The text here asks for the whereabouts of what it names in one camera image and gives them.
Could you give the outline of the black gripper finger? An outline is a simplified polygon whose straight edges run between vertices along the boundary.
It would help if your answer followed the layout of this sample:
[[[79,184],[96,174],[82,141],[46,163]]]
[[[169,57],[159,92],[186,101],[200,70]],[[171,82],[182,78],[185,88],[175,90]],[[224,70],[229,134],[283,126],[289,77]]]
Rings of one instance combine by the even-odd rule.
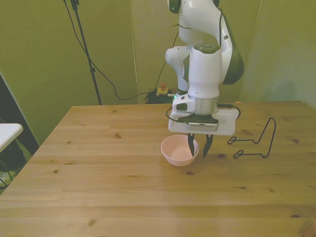
[[[193,133],[188,134],[188,145],[190,148],[191,155],[195,156],[195,145],[194,145],[195,135]]]
[[[203,148],[203,157],[206,157],[206,155],[208,154],[209,149],[212,146],[212,142],[213,142],[213,135],[207,134],[206,135],[206,142],[205,142],[205,145]]]

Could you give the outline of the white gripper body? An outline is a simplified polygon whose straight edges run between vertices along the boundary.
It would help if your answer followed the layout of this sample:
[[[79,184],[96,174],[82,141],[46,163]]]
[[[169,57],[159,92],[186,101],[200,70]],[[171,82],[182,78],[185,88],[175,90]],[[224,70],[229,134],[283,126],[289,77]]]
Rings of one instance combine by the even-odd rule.
[[[168,129],[176,133],[193,133],[193,134],[209,134],[209,135],[225,135],[231,136],[235,133],[236,119],[238,111],[235,109],[219,109],[212,115],[218,120],[218,125],[205,122],[175,122],[169,120]]]

